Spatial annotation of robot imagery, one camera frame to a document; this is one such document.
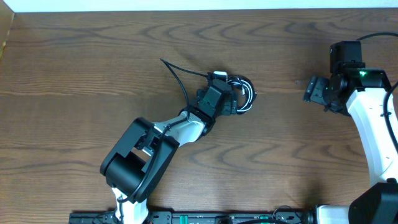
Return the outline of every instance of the white backdrop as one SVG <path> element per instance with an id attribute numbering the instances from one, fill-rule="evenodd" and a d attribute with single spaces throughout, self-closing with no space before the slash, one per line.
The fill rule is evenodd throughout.
<path id="1" fill-rule="evenodd" d="M 398 0 L 4 0 L 14 12 L 398 7 Z"/>

